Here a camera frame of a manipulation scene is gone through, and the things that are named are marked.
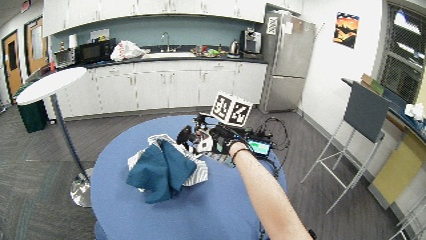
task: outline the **backsplash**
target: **backsplash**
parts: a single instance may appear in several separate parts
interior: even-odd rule
[[[253,23],[243,20],[204,16],[151,16],[120,18],[72,28],[52,36],[52,51],[60,49],[60,42],[68,47],[68,36],[78,34],[78,44],[90,42],[92,31],[110,29],[110,37],[128,40],[137,46],[167,44],[161,41],[169,33],[171,45],[223,45],[229,46],[240,39],[240,32]]]

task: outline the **plastic bag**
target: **plastic bag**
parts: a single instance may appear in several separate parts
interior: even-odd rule
[[[123,61],[124,59],[131,59],[135,57],[144,56],[147,52],[140,49],[135,43],[131,41],[122,41],[111,54],[111,59],[116,62]]]
[[[413,117],[414,120],[422,121],[424,120],[424,104],[417,103],[416,105],[408,104],[405,108],[405,115]]]

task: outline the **faucet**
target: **faucet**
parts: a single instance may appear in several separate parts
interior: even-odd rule
[[[164,32],[164,33],[163,33],[163,35],[161,35],[161,41],[163,41],[163,39],[164,39],[164,35],[165,35],[165,34],[168,34],[168,50],[167,50],[167,51],[171,52],[171,35],[169,35],[168,32]]]

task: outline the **sink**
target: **sink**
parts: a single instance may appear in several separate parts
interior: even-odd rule
[[[143,59],[149,58],[191,58],[196,57],[192,52],[165,52],[165,53],[149,53],[143,56]]]

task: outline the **striped cloth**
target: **striped cloth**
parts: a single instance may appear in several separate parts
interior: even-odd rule
[[[167,134],[160,134],[160,135],[153,135],[148,138],[148,143],[155,144],[159,148],[159,142],[160,140],[168,141],[175,148],[183,153],[183,155],[197,164],[197,169],[193,172],[193,174],[191,175],[191,177],[187,179],[187,181],[184,182],[184,186],[193,186],[197,183],[201,183],[204,181],[208,180],[208,165],[204,161],[201,161],[199,159],[199,157],[201,155],[195,155],[192,154],[189,151],[187,151],[187,149],[184,148],[184,146],[177,145],[175,140],[169,137],[169,135]],[[132,170],[132,168],[135,167],[137,160],[141,158],[143,154],[144,154],[145,150],[139,151],[129,159],[128,159],[128,165],[129,165],[129,170]]]

